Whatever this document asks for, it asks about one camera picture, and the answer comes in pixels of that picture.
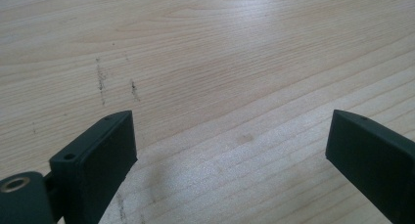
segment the black plastic part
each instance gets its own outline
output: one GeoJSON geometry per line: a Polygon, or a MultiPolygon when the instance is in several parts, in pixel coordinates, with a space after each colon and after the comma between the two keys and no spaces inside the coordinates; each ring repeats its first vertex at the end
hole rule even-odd
{"type": "Polygon", "coordinates": [[[96,224],[137,161],[131,112],[109,115],[50,159],[67,224],[96,224]]]}
{"type": "Polygon", "coordinates": [[[415,223],[415,143],[364,116],[335,110],[327,159],[393,223],[415,223]]]}
{"type": "Polygon", "coordinates": [[[42,174],[16,174],[0,181],[0,187],[0,223],[54,223],[42,174]]]}

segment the light wood grain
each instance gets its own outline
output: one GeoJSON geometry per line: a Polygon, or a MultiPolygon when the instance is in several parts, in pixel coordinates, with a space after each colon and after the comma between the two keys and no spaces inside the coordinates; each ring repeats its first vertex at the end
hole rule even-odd
{"type": "Polygon", "coordinates": [[[415,139],[415,0],[0,0],[0,177],[133,110],[101,223],[388,223],[333,109],[415,139]]]}

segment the wooden table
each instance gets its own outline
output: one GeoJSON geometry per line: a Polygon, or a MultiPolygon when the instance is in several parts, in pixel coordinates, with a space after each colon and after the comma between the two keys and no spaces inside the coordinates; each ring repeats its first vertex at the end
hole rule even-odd
{"type": "Polygon", "coordinates": [[[0,177],[133,110],[101,223],[388,223],[333,109],[415,139],[415,0],[0,0],[0,177]]]}

